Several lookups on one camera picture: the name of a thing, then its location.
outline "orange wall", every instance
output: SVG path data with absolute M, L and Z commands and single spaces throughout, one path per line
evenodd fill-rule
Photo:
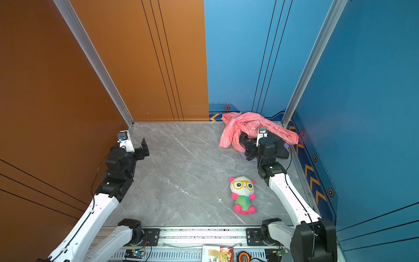
M 135 121 L 208 120 L 203 0 L 71 0 Z
M 0 159 L 35 177 L 0 161 L 0 254 L 35 261 L 82 215 L 127 126 L 52 1 L 1 1 L 0 39 Z

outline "marble floor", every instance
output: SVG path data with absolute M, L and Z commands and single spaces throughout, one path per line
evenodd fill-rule
M 144 137 L 150 156 L 137 162 L 134 183 L 104 226 L 116 226 L 124 218 L 145 226 L 260 225 L 268 218 L 291 225 L 283 204 L 259 177 L 256 162 L 246 161 L 232 146 L 218 146 L 224 127 L 222 122 L 136 123 L 134 146 Z M 290 159 L 278 161 L 286 168 Z M 294 163 L 288 174 L 307 201 Z M 253 215 L 233 210 L 228 180 L 237 176 L 256 182 Z

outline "plush toy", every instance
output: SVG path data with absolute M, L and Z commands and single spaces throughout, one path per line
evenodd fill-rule
M 239 215 L 252 215 L 256 208 L 250 205 L 250 201 L 256 199 L 255 181 L 245 176 L 230 178 L 231 198 L 235 199 L 234 211 Z

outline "blue wall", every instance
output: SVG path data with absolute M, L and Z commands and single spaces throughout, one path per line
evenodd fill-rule
M 349 0 L 297 107 L 339 196 L 352 261 L 417 261 L 418 1 Z
M 205 0 L 209 103 L 266 117 L 287 107 L 331 2 Z

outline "pink cloth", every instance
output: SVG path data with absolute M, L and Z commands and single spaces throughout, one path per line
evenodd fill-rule
M 237 151 L 244 153 L 246 149 L 239 143 L 241 133 L 245 132 L 249 138 L 256 138 L 259 127 L 266 127 L 268 131 L 276 134 L 290 145 L 298 143 L 298 135 L 295 132 L 280 127 L 257 113 L 231 112 L 223 114 L 221 120 L 225 124 L 220 140 L 222 148 L 228 148 L 233 144 Z

